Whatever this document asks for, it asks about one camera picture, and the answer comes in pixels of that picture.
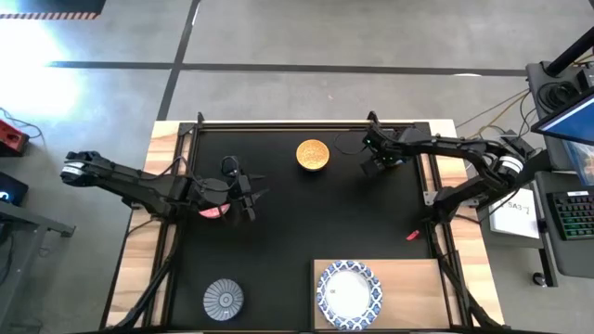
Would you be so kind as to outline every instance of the gray floor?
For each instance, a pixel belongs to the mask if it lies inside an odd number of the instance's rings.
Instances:
[[[38,124],[22,159],[0,170],[31,185],[27,208],[77,225],[50,238],[19,320],[46,333],[97,328],[130,211],[116,196],[64,186],[69,150],[141,167],[169,71],[40,67],[49,60],[173,62],[190,0],[108,0],[85,21],[2,21],[0,105]],[[587,0],[203,0],[185,62],[522,69],[553,58],[592,24]],[[182,71],[169,120],[448,118],[461,122],[526,87],[521,77]],[[526,109],[533,106],[527,101]],[[470,135],[495,112],[458,129]],[[517,109],[497,125],[518,130]],[[495,138],[487,130],[486,137]],[[541,147],[542,139],[527,140]],[[533,286],[536,250],[488,247],[508,325],[594,326],[594,281]]]

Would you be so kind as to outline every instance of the computer monitor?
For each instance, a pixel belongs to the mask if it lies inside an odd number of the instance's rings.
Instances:
[[[594,89],[532,125],[532,132],[594,145]]]

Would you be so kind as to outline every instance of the label sign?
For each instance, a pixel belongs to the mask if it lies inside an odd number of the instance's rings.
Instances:
[[[589,195],[587,191],[570,191],[567,193],[567,196],[587,196]]]

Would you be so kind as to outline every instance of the decorative plate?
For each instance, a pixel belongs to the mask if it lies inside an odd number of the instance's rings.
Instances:
[[[216,321],[226,321],[241,309],[243,291],[234,281],[222,278],[206,289],[202,304],[209,317]]]
[[[317,306],[337,329],[365,329],[380,314],[381,297],[380,280],[359,261],[337,261],[317,281]]]

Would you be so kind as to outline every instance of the patterned bowl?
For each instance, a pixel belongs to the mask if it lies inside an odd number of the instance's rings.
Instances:
[[[340,330],[367,328],[380,314],[381,297],[380,280],[359,261],[337,261],[317,281],[317,306]]]
[[[202,305],[210,318],[216,321],[229,320],[243,306],[243,291],[234,281],[219,279],[204,292]]]

